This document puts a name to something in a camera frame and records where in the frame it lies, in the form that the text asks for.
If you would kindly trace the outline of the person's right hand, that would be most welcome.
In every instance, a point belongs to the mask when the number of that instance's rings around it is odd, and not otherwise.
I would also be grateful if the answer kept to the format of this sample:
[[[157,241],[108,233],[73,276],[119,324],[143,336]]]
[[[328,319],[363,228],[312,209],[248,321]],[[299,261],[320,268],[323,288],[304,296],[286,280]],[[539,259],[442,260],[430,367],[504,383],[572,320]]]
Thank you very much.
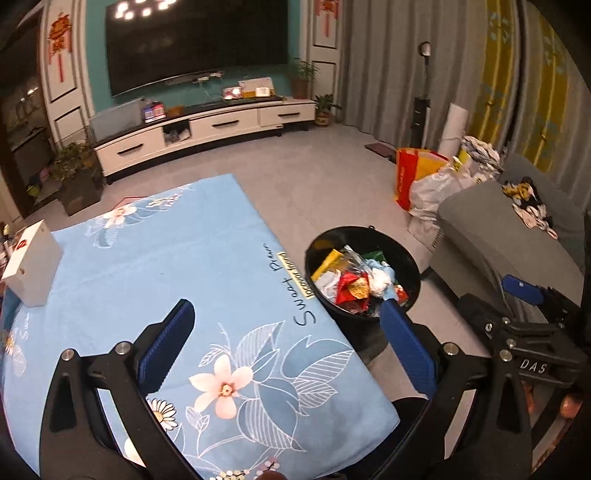
[[[536,421],[544,417],[551,420],[557,417],[573,419],[581,409],[582,401],[577,396],[563,394],[559,390],[554,390],[549,395],[543,391],[537,393],[536,387],[527,383],[523,384],[523,388],[528,414]]]

